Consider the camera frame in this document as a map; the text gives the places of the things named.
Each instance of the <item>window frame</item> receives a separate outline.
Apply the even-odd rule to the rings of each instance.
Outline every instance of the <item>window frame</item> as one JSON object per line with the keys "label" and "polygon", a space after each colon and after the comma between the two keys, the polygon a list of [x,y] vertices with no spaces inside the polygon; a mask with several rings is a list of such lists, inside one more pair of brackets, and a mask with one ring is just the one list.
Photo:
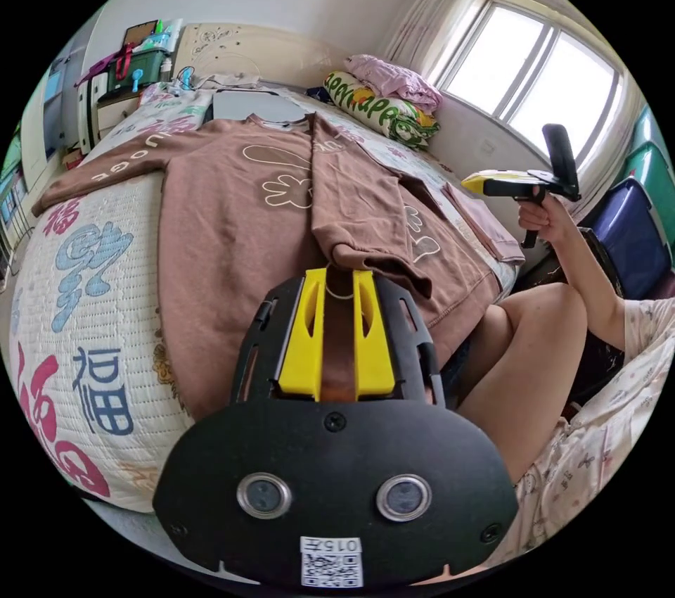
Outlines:
{"label": "window frame", "polygon": [[[516,12],[528,18],[531,18],[534,21],[537,21],[542,24],[541,33],[534,43],[532,50],[529,52],[525,61],[523,62],[520,70],[513,79],[513,82],[506,90],[504,96],[497,104],[493,113],[488,113],[477,106],[474,106],[469,101],[452,94],[448,91],[448,87],[452,83],[452,80],[457,75],[461,67],[463,66],[466,58],[469,56],[469,53],[472,51],[474,45],[479,39],[480,35],[483,32],[483,29],[487,26],[490,18],[497,9],[507,9],[512,12]],[[618,69],[616,63],[610,60],[603,52],[597,50],[593,44],[585,40],[579,35],[579,33],[573,32],[563,25],[556,23],[555,21],[547,18],[541,14],[538,14],[532,10],[529,10],[525,7],[518,5],[513,5],[511,3],[502,1],[502,0],[487,0],[486,4],[483,6],[482,10],[478,13],[475,21],[467,31],[466,35],[460,42],[455,53],[451,57],[449,64],[446,66],[445,71],[439,76],[437,86],[443,94],[447,94],[453,99],[456,99],[460,103],[473,108],[482,115],[489,117],[493,122],[496,122],[502,128],[509,131],[511,134],[514,134],[519,140],[521,140],[530,150],[534,151],[537,156],[544,159],[550,164],[550,159],[548,155],[542,153],[541,149],[535,146],[530,140],[523,136],[519,131],[514,129],[510,120],[518,112],[521,105],[525,102],[525,99],[528,97],[529,93],[533,90],[534,85],[536,84],[539,76],[544,71],[547,62],[549,61],[551,54],[557,44],[560,36],[564,34],[570,39],[579,42],[581,45],[589,49],[593,55],[597,56],[604,64],[606,64],[611,70],[614,71],[612,76],[612,85],[610,87],[610,93],[607,95],[605,100],[605,105],[602,112],[596,122],[591,134],[589,135],[586,143],[582,146],[581,150],[576,156],[575,162],[577,167],[584,163],[585,159],[589,156],[591,151],[596,145],[598,137],[602,132],[603,128],[606,126],[607,121],[610,116],[610,111],[612,106],[617,100],[617,90],[619,85],[622,83],[622,74]]]}

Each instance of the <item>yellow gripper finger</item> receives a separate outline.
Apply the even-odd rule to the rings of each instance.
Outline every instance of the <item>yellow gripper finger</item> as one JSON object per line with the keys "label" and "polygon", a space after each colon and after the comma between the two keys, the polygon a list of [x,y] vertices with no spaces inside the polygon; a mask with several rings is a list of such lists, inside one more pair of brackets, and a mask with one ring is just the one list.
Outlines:
{"label": "yellow gripper finger", "polygon": [[[388,396],[394,391],[394,369],[373,273],[357,270],[353,279],[356,400]],[[364,321],[367,333],[364,333]]]}
{"label": "yellow gripper finger", "polygon": [[307,270],[278,381],[284,394],[320,400],[325,299],[326,268]]}

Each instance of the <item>window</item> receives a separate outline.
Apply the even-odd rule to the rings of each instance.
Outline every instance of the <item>window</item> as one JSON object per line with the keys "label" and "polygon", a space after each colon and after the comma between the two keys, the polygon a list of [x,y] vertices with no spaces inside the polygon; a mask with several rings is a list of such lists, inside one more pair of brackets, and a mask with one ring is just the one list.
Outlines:
{"label": "window", "polygon": [[621,97],[621,76],[558,25],[491,1],[441,88],[508,125],[548,157],[541,128],[567,129],[581,163],[605,136]]}

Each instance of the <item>brown sweatshirt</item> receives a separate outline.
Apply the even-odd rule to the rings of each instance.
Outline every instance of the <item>brown sweatshirt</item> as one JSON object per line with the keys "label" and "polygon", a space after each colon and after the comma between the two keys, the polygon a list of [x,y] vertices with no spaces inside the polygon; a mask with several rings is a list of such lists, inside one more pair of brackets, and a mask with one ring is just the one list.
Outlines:
{"label": "brown sweatshirt", "polygon": [[[329,288],[370,268],[413,291],[447,360],[499,293],[488,266],[425,187],[371,159],[316,115],[309,131],[255,116],[138,136],[56,181],[34,206],[165,170],[158,281],[162,330],[195,419],[227,405],[243,336],[270,288],[330,261]],[[327,296],[322,400],[352,400],[352,304]]]}

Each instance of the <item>person's arm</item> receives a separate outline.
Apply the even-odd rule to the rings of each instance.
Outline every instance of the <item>person's arm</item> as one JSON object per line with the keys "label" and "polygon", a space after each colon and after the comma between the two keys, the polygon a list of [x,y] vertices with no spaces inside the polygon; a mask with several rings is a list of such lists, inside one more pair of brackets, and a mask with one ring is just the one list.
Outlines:
{"label": "person's arm", "polygon": [[574,226],[553,244],[568,284],[581,295],[586,306],[589,331],[618,350],[626,349],[624,301],[617,295],[593,252]]}
{"label": "person's arm", "polygon": [[584,301],[589,331],[612,347],[625,350],[624,301],[562,203],[548,194],[541,206],[522,203],[520,226],[537,230],[553,246],[568,284]]}

